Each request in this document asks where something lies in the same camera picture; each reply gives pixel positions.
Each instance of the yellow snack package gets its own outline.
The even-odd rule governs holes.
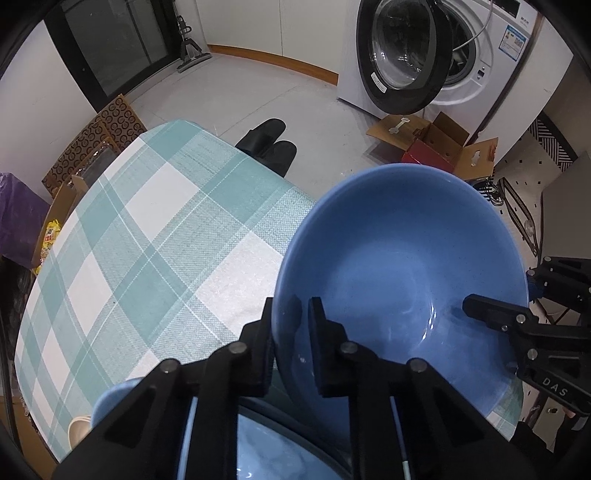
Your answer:
[[[35,275],[39,275],[43,262],[47,258],[47,255],[49,255],[49,250],[51,250],[51,247],[55,243],[60,230],[61,225],[57,220],[53,220],[47,224],[45,236],[43,237],[43,244],[41,245],[41,264],[35,269]]]

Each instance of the blue plate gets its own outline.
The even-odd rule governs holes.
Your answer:
[[[487,416],[514,356],[505,335],[462,312],[470,293],[528,305],[513,239],[476,190],[412,164],[339,184],[295,233],[275,287],[272,331],[290,397],[348,446],[347,401],[321,398],[314,384],[307,305],[319,296],[349,339],[392,361],[426,359]]]
[[[90,425],[94,427],[105,418],[141,380],[128,380],[103,393],[92,411]],[[196,409],[197,399],[194,398],[187,418],[177,480],[183,480],[185,476]],[[238,417],[237,470],[239,480],[341,479],[332,468],[298,443],[242,415]]]

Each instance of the blue sticker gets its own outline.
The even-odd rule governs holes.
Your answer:
[[[519,55],[523,51],[525,47],[525,42],[527,38],[514,29],[512,26],[507,25],[507,30],[505,30],[505,35],[503,35],[503,40],[501,40],[501,45],[499,45],[499,50],[509,55],[513,60],[517,61],[519,59]]]

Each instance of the white label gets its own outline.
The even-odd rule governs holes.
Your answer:
[[[378,76],[375,74],[375,72],[373,72],[371,74],[371,79],[374,81],[374,83],[376,84],[376,86],[380,89],[380,91],[382,93],[386,93],[386,90],[388,90],[388,87],[386,87],[382,82],[380,82],[380,79],[378,78]]]
[[[517,61],[527,39],[512,26],[507,25],[499,50],[509,55],[513,60]]]

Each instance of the green and white tablecloth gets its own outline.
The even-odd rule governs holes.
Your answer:
[[[63,226],[16,351],[23,398],[58,459],[109,387],[160,360],[206,358],[260,318],[313,202],[186,121],[141,135]],[[512,435],[521,383],[489,416]]]

